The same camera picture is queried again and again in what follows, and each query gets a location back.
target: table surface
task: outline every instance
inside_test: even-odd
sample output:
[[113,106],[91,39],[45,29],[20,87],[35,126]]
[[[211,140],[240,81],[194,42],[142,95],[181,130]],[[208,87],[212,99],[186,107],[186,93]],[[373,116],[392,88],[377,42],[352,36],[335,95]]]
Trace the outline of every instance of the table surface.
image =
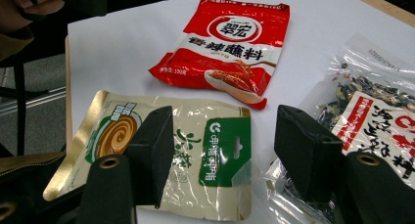
[[[72,135],[99,90],[133,96],[215,99],[242,106],[219,91],[176,88],[148,69],[170,49],[200,0],[171,0],[69,24],[69,117]],[[273,152],[277,108],[298,107],[322,80],[333,57],[360,33],[403,61],[415,64],[415,28],[360,0],[238,0],[285,3],[291,18],[281,57],[264,93],[262,111],[252,110],[253,160],[265,171]],[[139,223],[206,223],[170,213],[139,210]],[[272,223],[253,208],[247,223]]]

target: red logo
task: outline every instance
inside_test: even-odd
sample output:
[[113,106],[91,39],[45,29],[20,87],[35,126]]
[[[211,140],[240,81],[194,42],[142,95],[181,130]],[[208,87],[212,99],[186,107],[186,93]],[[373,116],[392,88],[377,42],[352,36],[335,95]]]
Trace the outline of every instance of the red logo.
[[229,42],[250,42],[256,40],[262,31],[259,22],[240,16],[224,16],[213,20],[207,32],[214,37]]

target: food package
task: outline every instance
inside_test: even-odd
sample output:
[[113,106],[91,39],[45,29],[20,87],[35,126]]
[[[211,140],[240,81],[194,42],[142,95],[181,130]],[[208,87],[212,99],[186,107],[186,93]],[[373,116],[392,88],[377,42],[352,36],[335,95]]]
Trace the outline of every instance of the food package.
[[355,34],[301,107],[345,144],[383,158],[415,188],[415,67]]
[[176,44],[150,73],[173,86],[224,91],[262,110],[289,19],[285,4],[201,0]]
[[206,99],[99,91],[44,191],[45,200],[84,185],[93,161],[123,154],[147,115],[166,106],[173,114],[171,168],[160,209],[142,207],[218,221],[246,219],[251,212],[251,114]]

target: hand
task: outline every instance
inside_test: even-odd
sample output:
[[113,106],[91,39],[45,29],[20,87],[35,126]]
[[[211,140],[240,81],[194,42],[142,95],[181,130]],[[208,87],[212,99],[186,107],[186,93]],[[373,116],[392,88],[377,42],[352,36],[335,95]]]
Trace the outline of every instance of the hand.
[[21,16],[18,7],[28,14],[46,16],[58,12],[65,4],[62,0],[37,1],[38,5],[33,5],[30,0],[0,0],[0,33],[7,34],[31,23]]

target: chair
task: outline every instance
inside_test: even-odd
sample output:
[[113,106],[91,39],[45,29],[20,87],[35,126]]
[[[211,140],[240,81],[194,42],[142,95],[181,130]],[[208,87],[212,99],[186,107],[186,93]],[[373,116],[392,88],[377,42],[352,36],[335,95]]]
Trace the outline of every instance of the chair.
[[[24,155],[24,133],[25,133],[25,114],[26,114],[26,101],[37,98],[39,96],[48,94],[48,90],[44,91],[26,91],[24,86],[24,64],[23,64],[23,52],[20,51],[16,55],[9,57],[8,59],[0,63],[0,68],[12,67],[15,74],[16,89],[0,87],[0,97],[14,99],[17,101],[18,106],[18,150],[17,156]],[[12,154],[0,144],[0,157],[11,157]]]

